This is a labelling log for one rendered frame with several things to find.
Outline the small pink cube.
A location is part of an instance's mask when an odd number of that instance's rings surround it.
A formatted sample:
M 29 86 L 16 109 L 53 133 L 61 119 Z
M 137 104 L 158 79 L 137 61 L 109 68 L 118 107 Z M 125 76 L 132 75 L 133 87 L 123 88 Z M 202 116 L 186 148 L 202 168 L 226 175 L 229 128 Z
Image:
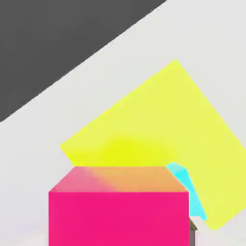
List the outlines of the small pink cube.
M 189 246 L 189 193 L 165 167 L 74 167 L 49 191 L 49 246 Z

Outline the small cyan cube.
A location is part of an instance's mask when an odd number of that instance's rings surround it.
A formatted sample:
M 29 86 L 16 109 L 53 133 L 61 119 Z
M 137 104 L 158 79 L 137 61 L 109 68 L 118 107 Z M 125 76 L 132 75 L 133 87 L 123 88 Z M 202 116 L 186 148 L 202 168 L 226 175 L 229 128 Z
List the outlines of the small cyan cube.
M 188 170 L 185 167 L 174 162 L 166 165 L 166 168 L 179 180 L 179 182 L 189 192 L 189 215 L 200 217 L 202 220 L 206 221 L 206 213 L 202 207 Z

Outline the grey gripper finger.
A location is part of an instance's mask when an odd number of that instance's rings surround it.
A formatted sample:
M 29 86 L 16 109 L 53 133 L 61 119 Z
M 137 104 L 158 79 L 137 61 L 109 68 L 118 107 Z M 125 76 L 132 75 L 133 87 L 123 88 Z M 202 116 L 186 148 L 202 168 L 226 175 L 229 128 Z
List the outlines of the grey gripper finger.
M 206 224 L 199 216 L 190 217 L 189 246 L 206 246 Z

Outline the large yellow box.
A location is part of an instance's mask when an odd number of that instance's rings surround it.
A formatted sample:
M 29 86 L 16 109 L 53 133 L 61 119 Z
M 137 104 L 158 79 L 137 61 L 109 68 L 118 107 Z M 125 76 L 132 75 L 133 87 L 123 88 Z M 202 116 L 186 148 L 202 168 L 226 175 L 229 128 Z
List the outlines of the large yellow box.
M 185 167 L 210 229 L 246 209 L 246 148 L 177 60 L 60 147 L 75 166 Z

